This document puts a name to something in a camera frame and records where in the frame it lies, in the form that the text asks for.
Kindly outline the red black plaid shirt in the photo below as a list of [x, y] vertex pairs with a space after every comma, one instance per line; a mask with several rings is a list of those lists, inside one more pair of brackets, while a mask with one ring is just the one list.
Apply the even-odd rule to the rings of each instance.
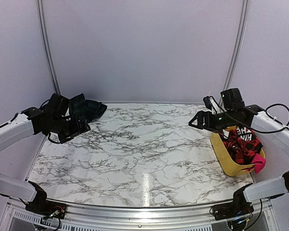
[[236, 126], [219, 135], [232, 160], [239, 165], [250, 165], [256, 154], [260, 155], [262, 142], [253, 130]]

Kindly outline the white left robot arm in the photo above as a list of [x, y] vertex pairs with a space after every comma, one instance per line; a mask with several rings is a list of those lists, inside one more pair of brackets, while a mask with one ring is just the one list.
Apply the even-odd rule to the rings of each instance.
[[[40, 107], [30, 107], [16, 113], [13, 119], [0, 125], [0, 152], [20, 140], [42, 133], [58, 135], [63, 144], [74, 137], [90, 131], [84, 116], [67, 115], [70, 101], [59, 94], [52, 94], [48, 102]], [[0, 194], [32, 202], [41, 214], [51, 210], [47, 194], [35, 183], [12, 179], [0, 173]]]

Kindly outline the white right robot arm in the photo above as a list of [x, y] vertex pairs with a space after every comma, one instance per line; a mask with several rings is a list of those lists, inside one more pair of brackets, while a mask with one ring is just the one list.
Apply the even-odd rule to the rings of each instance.
[[[241, 125], [262, 135], [289, 158], [289, 123], [282, 124], [258, 105], [246, 106], [238, 88], [221, 92], [223, 106], [213, 96], [204, 97], [207, 111], [198, 111], [189, 121], [189, 126], [220, 133], [230, 126]], [[247, 208], [247, 203], [260, 199], [273, 199], [289, 194], [289, 170], [282, 176], [251, 184], [238, 192], [238, 198], [229, 204], [229, 212], [238, 216]]]

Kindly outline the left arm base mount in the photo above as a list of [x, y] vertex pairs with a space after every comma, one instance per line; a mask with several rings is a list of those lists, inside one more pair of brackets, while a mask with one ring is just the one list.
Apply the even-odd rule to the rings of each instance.
[[27, 211], [42, 215], [44, 219], [50, 218], [64, 219], [67, 204], [49, 200], [42, 200], [35, 202], [27, 202], [25, 209]]

